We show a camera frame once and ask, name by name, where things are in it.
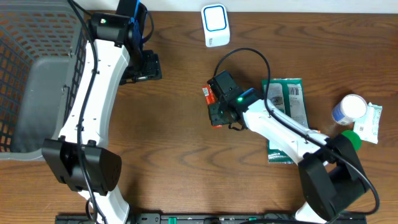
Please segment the light green tissue packet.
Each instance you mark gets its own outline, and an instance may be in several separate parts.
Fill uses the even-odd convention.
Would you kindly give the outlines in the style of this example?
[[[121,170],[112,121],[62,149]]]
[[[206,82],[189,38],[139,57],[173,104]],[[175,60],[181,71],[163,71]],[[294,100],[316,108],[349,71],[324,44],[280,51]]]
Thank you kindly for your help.
[[[353,131],[363,141],[378,143],[379,123],[382,106],[368,103],[366,114],[354,122]]]

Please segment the white tub container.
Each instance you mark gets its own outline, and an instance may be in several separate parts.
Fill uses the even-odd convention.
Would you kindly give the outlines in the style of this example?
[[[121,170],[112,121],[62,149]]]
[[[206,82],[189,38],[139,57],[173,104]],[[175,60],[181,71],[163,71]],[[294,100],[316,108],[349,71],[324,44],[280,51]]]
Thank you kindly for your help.
[[[347,126],[367,113],[368,105],[359,95],[346,95],[331,112],[333,120],[342,126]]]

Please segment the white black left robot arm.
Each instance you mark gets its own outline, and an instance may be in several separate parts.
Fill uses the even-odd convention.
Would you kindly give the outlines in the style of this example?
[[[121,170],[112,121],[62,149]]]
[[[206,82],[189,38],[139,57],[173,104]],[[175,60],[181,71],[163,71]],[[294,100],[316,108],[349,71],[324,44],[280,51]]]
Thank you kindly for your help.
[[[130,206],[118,187],[122,159],[108,150],[109,122],[119,85],[161,78],[157,54],[144,50],[146,9],[94,13],[76,100],[57,139],[42,155],[55,178],[86,200],[82,223],[127,223]]]

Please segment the red stick sachet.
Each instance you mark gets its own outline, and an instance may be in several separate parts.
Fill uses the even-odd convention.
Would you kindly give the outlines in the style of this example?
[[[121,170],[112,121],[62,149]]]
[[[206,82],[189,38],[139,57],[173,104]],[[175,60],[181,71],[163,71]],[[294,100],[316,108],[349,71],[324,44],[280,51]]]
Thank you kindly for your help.
[[[204,96],[206,99],[206,103],[208,106],[208,114],[209,114],[209,117],[211,117],[211,115],[213,113],[212,109],[214,109],[214,105],[217,103],[217,100],[216,100],[215,95],[209,85],[203,86],[202,90],[203,90],[203,93],[204,93]]]

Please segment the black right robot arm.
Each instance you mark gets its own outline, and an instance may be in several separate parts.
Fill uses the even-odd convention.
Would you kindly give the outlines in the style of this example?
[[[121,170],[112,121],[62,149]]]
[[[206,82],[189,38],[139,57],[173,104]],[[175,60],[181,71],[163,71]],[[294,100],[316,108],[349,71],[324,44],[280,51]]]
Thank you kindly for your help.
[[[216,90],[203,87],[212,126],[241,123],[242,129],[273,142],[298,166],[304,205],[295,212],[299,223],[331,223],[373,186],[356,149],[358,135],[347,132],[329,138],[308,129],[277,110],[255,89]]]

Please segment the tall green white packet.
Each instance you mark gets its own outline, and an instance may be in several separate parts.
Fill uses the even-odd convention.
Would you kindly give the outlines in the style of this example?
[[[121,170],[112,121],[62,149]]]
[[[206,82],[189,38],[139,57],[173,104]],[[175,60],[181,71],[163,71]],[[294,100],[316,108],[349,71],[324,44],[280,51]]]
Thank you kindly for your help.
[[[272,79],[267,98],[294,121],[308,128],[307,110],[301,78]],[[268,162],[293,164],[294,161],[273,142],[267,146]]]

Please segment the green lid jar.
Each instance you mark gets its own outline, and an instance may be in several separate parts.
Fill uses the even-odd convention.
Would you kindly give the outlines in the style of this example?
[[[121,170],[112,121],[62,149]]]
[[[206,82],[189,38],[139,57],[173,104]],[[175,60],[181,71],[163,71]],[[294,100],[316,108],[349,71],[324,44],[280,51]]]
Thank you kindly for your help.
[[[357,133],[352,130],[346,130],[343,131],[341,134],[350,140],[355,151],[358,151],[361,148],[362,140]]]

